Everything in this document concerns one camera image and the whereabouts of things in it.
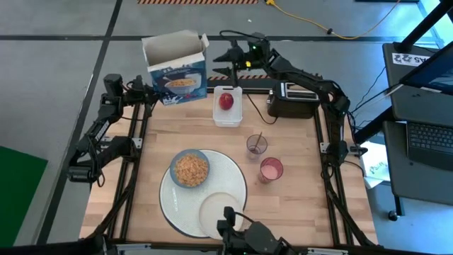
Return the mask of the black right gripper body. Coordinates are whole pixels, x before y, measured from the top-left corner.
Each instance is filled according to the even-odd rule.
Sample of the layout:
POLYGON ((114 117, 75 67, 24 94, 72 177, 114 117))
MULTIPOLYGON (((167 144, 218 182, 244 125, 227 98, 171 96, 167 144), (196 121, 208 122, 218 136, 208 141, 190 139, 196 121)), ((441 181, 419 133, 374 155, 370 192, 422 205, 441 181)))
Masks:
MULTIPOLYGON (((239 86, 238 71, 261 69, 266 63, 270 51, 270 43, 264 34, 252 33, 251 35, 243 34, 243 36, 247 41, 248 52, 243 51, 244 56, 240 62, 232 62, 232 68, 236 71, 236 74, 232 76, 233 87, 239 86)), ((232 40, 231 47, 240 47, 237 40, 232 40)))

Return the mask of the red apple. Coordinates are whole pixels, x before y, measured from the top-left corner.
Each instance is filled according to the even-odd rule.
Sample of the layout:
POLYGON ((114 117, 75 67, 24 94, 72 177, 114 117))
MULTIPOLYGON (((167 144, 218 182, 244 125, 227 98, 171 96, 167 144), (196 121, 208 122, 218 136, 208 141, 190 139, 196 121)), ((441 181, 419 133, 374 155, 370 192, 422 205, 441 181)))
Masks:
POLYGON ((222 93, 219 97, 219 107, 223 111, 228 111, 234 104, 234 97, 230 93, 222 93))

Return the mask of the blue cereal box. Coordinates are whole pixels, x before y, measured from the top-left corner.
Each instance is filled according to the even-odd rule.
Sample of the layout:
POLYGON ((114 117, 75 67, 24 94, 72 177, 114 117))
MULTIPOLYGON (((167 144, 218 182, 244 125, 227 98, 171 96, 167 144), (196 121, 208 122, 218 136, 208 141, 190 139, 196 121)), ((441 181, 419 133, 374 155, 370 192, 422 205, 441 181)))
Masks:
POLYGON ((207 97, 206 50, 210 42, 194 30, 142 38, 153 90, 165 106, 207 97))

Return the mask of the clear drinking glass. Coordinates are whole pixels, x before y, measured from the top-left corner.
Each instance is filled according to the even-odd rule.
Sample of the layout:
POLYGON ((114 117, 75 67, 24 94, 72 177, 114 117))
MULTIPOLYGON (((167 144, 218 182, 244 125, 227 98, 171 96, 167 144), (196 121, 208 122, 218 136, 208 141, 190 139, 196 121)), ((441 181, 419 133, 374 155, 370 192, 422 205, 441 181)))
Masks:
POLYGON ((268 142, 262 135, 258 144, 259 152, 254 151, 254 145, 259 135, 251 135, 246 141, 247 157, 251 161, 258 160, 260 156, 267 150, 268 142))

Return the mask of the pink tumbler with juice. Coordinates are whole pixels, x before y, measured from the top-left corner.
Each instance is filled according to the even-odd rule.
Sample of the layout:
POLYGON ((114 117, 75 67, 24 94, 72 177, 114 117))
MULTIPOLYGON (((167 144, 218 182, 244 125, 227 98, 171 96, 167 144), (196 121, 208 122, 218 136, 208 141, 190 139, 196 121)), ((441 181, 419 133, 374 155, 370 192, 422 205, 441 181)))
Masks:
POLYGON ((258 179, 261 183, 270 183, 283 175, 282 162, 274 157, 265 158, 260 164, 258 179))

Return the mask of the striped hazard tape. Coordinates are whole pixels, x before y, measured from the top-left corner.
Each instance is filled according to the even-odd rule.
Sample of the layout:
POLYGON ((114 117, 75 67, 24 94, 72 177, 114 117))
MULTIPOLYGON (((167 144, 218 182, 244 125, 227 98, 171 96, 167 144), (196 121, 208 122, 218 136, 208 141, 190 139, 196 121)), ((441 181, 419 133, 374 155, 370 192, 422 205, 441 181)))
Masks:
MULTIPOLYGON (((319 74, 307 74, 307 75, 302 75, 299 74, 300 76, 304 77, 305 79, 310 79, 310 80, 322 80, 323 77, 319 74)), ((238 79, 271 79, 271 76, 268 76, 266 74, 247 74, 247 75, 239 75, 238 79)), ((208 81, 226 81, 229 80, 228 76, 209 76, 207 78, 208 81)))

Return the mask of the clear plastic container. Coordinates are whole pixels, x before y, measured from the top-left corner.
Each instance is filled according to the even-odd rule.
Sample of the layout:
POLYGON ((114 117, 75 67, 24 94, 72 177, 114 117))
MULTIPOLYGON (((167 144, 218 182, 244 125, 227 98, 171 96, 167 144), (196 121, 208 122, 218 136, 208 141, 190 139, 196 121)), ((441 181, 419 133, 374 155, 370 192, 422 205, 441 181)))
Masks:
POLYGON ((222 128, 236 128, 240 126, 243 118, 242 96, 242 88, 238 86, 216 86, 214 88, 212 118, 216 126, 222 128), (230 94, 233 98, 233 104, 229 110, 223 110, 220 107, 221 96, 225 93, 230 94))

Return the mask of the black toaster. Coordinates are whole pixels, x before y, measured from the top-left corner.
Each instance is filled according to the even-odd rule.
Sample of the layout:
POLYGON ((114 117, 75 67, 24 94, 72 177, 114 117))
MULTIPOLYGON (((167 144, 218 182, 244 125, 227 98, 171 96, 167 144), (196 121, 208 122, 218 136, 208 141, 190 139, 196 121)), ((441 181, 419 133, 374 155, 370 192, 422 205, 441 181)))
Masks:
POLYGON ((310 119, 320 105, 313 91, 292 82, 280 82, 269 90, 268 115, 276 118, 310 119))

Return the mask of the blue cereal bowl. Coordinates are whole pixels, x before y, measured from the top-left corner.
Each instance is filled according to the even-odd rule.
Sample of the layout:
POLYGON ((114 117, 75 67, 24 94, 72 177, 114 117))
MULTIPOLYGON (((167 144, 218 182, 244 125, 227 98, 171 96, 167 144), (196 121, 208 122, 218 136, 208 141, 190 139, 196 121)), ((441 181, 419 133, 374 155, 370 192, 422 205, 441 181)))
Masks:
POLYGON ((170 167, 169 167, 169 170, 170 170, 170 175, 171 175, 171 178, 173 179, 173 182, 180 186, 180 187, 183 187, 183 188, 194 188, 194 187, 188 187, 188 186, 184 186, 182 185, 181 183, 179 183, 176 179, 176 174, 175 174, 175 165, 176 165, 176 161, 178 159, 180 159, 181 157, 183 157, 184 155, 186 154, 196 154, 197 156, 201 157, 202 159, 206 160, 208 162, 208 166, 209 166, 209 170, 208 170, 208 174, 209 174, 209 171, 210 171, 210 163, 209 163, 209 159, 207 158, 207 156, 201 152, 200 150, 198 149, 186 149, 186 150, 183 150, 179 153, 177 153, 177 155, 172 159, 171 161, 171 164, 170 164, 170 167))

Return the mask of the golden cereal flakes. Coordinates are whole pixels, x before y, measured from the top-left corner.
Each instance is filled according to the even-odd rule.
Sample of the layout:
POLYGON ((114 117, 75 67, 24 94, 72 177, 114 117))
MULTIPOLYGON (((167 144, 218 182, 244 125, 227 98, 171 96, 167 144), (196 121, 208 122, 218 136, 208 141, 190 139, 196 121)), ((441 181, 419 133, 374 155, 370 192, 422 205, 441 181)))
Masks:
POLYGON ((200 185, 207 178, 208 170, 208 162, 196 154, 184 155, 175 165, 177 181, 188 187, 200 185))

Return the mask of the white printed label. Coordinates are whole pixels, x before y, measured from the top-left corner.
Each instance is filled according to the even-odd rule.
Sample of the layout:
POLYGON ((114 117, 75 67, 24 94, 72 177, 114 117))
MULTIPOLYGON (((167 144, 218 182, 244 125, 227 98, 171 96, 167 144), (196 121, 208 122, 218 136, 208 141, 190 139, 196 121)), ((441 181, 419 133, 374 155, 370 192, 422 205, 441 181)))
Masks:
POLYGON ((430 58, 430 56, 425 55, 412 55, 412 54, 405 54, 405 53, 395 53, 391 54, 392 62, 398 65, 404 66, 412 66, 418 67, 426 60, 430 58))

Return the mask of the white paper sheet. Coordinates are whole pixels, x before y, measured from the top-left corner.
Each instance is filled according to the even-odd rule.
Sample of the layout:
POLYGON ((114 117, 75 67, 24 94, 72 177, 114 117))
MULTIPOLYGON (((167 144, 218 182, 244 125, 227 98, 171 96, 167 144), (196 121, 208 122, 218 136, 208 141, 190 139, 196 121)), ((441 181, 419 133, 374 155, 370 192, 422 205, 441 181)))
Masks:
POLYGON ((364 182, 367 189, 372 189, 383 181, 390 181, 386 147, 382 144, 365 142, 361 148, 367 152, 360 157, 364 169, 364 182))

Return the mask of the grey equipment cart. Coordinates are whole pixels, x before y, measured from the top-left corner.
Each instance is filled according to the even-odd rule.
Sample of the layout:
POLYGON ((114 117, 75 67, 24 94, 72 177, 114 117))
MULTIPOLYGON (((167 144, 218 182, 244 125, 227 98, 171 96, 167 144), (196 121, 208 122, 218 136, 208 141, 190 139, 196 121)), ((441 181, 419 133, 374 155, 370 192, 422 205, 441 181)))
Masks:
MULTIPOLYGON (((413 47, 408 54, 433 56, 439 50, 413 47)), ((393 45, 383 46, 386 75, 389 81, 391 107, 379 117, 389 161, 391 189, 395 210, 388 218, 396 221, 403 215, 401 198, 453 205, 453 171, 438 169, 412 161, 407 153, 406 123, 424 123, 453 128, 453 96, 434 89, 416 88, 400 79, 416 67, 394 64, 393 45)))

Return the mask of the dark monitor screen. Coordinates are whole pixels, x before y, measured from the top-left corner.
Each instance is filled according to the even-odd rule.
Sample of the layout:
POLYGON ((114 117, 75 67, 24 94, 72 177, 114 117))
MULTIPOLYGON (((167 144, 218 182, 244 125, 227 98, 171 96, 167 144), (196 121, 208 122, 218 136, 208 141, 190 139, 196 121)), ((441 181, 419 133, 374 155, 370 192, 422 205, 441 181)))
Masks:
POLYGON ((453 96, 453 41, 407 73, 400 83, 453 96))

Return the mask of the black aluminium table frame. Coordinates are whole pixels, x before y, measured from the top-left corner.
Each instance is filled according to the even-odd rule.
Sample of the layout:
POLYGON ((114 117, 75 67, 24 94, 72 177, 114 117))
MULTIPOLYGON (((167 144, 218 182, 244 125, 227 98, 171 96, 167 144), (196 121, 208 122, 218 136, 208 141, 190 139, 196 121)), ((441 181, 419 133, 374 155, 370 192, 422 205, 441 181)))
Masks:
POLYGON ((217 127, 212 98, 155 107, 144 135, 137 185, 126 227, 116 224, 114 235, 126 242, 156 248, 209 250, 214 239, 196 239, 177 232, 164 218, 159 202, 162 177, 172 158, 184 149, 213 149, 232 158, 248 186, 245 214, 263 222, 276 237, 297 247, 330 247, 349 241, 340 213, 329 204, 321 177, 319 145, 328 139, 324 114, 308 120, 265 114, 264 95, 243 99, 238 127, 217 127), (263 132, 266 157, 279 159, 284 172, 271 183, 258 179, 259 161, 247 157, 246 141, 263 132))

